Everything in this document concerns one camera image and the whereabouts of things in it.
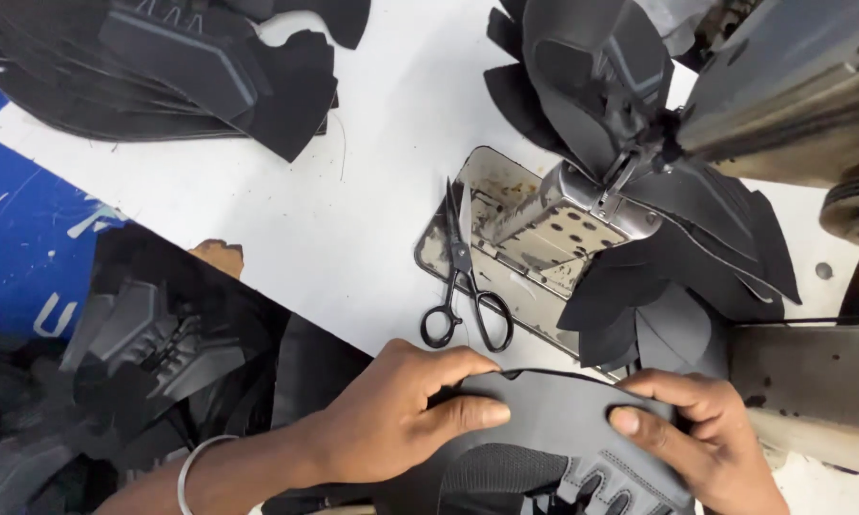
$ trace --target finger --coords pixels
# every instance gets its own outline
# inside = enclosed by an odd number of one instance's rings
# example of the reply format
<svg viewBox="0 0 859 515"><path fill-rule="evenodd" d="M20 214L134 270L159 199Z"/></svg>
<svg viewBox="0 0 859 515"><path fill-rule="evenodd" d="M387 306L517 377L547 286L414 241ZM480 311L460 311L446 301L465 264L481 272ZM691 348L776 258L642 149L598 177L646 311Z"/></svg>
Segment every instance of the finger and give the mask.
<svg viewBox="0 0 859 515"><path fill-rule="evenodd" d="M661 417L636 408L615 408L611 427L642 450L671 465L687 481L709 474L715 458L709 447L682 433Z"/></svg>
<svg viewBox="0 0 859 515"><path fill-rule="evenodd" d="M643 397L650 397L681 409L681 413L694 422L718 417L729 400L714 388L714 381L697 374L681 376L664 370L645 369L618 382L618 388Z"/></svg>
<svg viewBox="0 0 859 515"><path fill-rule="evenodd" d="M454 385L468 376L500 370L495 361L469 347L452 347L430 354L432 363L425 379L427 395L436 393L443 386Z"/></svg>
<svg viewBox="0 0 859 515"><path fill-rule="evenodd" d="M503 425L509 422L511 416L509 407L500 401L465 395L421 413L417 425L424 433L427 444L438 449L452 438L469 431Z"/></svg>

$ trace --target scissors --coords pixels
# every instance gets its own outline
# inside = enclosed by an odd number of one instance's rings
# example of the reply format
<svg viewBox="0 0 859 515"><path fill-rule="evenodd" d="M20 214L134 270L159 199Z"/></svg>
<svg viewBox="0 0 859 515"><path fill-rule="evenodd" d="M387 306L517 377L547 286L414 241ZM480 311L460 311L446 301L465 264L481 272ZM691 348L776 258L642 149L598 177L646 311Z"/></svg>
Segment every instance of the scissors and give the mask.
<svg viewBox="0 0 859 515"><path fill-rule="evenodd" d="M423 321L420 323L420 335L423 336L423 342L434 349L439 349L449 344L451 337L455 334L455 326L464 322L451 309L451 298L455 293L458 275L464 274L468 283L469 295L474 301L474 315L477 317L477 324L480 325L483 344L486 345L490 352L503 352L512 343L515 322L512 320L512 312L509 310L509 306L505 304L505 300L492 291L481 291L478 289L477 281L474 279L474 265L470 260L470 187L465 185L464 193L461 195L459 222L459 215L455 211L455 193L451 189L451 180L446 180L445 185L445 221L448 225L446 229L451 257L449 287L445 296L445 302L423 315ZM492 303L505 317L505 340L502 345L493 346L490 341L490 334L487 334L486 326L483 324L481 301L484 299ZM427 331L427 321L435 313L441 313L449 324L448 332L439 339L431 338L430 333Z"/></svg>

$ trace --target fingernail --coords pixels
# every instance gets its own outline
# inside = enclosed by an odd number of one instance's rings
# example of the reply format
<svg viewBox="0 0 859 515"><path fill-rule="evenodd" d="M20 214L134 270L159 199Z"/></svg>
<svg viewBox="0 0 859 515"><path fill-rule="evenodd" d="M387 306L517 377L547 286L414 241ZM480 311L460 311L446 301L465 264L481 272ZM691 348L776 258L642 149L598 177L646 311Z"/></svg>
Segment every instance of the fingernail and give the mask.
<svg viewBox="0 0 859 515"><path fill-rule="evenodd" d="M502 402L490 402L490 404L483 409L481 423L483 424L483 427L496 427L497 425L503 425L506 422L509 422L509 419L511 418L512 412L509 411L508 406Z"/></svg>
<svg viewBox="0 0 859 515"><path fill-rule="evenodd" d="M611 426L620 434L633 436L639 431L639 415L633 408L615 408L611 411Z"/></svg>

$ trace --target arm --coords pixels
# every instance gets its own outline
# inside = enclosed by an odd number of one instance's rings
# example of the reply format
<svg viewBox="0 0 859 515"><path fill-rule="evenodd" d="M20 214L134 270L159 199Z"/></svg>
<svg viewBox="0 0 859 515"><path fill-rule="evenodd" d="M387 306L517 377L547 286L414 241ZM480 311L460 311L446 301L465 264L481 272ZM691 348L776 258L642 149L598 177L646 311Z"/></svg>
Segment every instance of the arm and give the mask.
<svg viewBox="0 0 859 515"><path fill-rule="evenodd" d="M499 370L467 347L431 353L392 340L323 412L279 431L215 444L185 485L195 515L244 515L291 488L372 483L426 461L448 440L508 422L501 402L459 397L427 410L429 397L467 376ZM176 485L184 460L110 497L97 515L180 515Z"/></svg>
<svg viewBox="0 0 859 515"><path fill-rule="evenodd" d="M647 369L617 386L674 404L694 422L685 434L635 408L616 408L610 415L619 433L671 465L703 506L718 515L789 514L731 383Z"/></svg>

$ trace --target left hand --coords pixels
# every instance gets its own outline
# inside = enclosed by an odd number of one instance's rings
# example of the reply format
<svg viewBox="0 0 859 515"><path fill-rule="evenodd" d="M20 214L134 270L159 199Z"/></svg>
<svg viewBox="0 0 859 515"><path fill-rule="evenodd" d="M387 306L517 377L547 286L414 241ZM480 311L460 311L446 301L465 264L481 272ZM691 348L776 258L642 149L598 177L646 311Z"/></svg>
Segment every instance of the left hand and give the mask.
<svg viewBox="0 0 859 515"><path fill-rule="evenodd" d="M463 396L427 410L443 386L498 371L468 347L439 352L392 340L327 409L300 423L322 482L372 483L423 463L452 438L509 421L509 408Z"/></svg>

